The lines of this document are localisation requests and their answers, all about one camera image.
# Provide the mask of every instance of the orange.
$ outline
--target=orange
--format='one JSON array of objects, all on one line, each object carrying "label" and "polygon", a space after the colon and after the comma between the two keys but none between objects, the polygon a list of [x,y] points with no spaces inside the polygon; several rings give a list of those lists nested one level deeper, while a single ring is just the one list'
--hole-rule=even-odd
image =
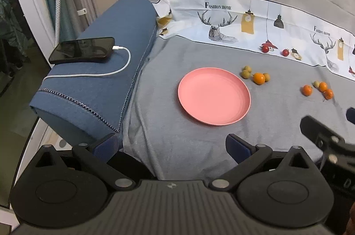
[{"label": "orange", "polygon": [[319,91],[324,92],[325,90],[328,89],[327,83],[326,82],[320,82],[318,89],[319,89]]},{"label": "orange", "polygon": [[313,89],[311,86],[309,85],[304,85],[302,88],[302,94],[305,96],[309,96],[310,94],[312,94]]},{"label": "orange", "polygon": [[253,75],[253,80],[258,85],[263,85],[265,83],[265,76],[264,76],[264,74],[261,74],[261,73],[255,73]]},{"label": "orange", "polygon": [[324,98],[326,98],[327,100],[330,100],[334,97],[334,93],[333,93],[332,89],[325,90],[323,95],[324,95]]}]

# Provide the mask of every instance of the blue fabric armrest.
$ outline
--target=blue fabric armrest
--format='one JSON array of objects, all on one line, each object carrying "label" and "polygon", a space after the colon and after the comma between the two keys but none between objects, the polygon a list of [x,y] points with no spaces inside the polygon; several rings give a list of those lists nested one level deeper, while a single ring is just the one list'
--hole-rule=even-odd
[{"label": "blue fabric armrest", "polygon": [[[33,97],[33,110],[72,146],[91,144],[109,133],[121,136],[122,120],[140,68],[156,37],[156,12],[148,0],[119,0],[79,37],[114,37],[132,54],[128,67],[106,77],[49,78]],[[55,74],[102,74],[127,62],[125,50],[113,51],[105,63],[69,63]]]}]

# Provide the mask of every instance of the black lamp print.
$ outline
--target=black lamp print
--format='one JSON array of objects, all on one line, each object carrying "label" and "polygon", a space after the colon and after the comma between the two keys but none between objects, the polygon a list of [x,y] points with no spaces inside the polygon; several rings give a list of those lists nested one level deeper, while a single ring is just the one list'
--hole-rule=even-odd
[{"label": "black lamp print", "polygon": [[274,21],[274,26],[283,29],[284,28],[284,23],[281,20],[281,5],[280,5],[280,12],[279,15],[277,16],[277,19]]}]

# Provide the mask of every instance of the white cable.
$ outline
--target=white cable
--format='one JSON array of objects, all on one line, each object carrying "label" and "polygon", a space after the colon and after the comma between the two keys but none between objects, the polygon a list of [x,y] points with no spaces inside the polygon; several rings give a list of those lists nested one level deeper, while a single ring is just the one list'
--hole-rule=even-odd
[{"label": "white cable", "polygon": [[105,73],[105,74],[70,74],[70,75],[50,75],[50,76],[47,76],[43,79],[46,80],[48,78],[66,78],[66,77],[103,77],[103,76],[110,76],[110,75],[113,75],[113,74],[117,74],[123,70],[126,69],[126,67],[128,66],[128,64],[130,63],[131,61],[131,52],[125,48],[125,47],[121,47],[121,46],[113,46],[112,48],[113,50],[126,50],[127,53],[128,53],[128,60],[127,60],[127,63],[126,65],[124,65],[121,69],[117,70],[117,71],[114,71],[114,72],[110,72],[110,73]]}]

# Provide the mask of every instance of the phone screen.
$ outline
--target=phone screen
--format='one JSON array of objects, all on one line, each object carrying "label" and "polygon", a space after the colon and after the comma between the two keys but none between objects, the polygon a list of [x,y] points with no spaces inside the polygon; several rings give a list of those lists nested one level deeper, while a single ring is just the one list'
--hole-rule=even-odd
[{"label": "phone screen", "polygon": [[96,61],[109,56],[115,39],[92,38],[60,42],[49,57],[49,63]]}]

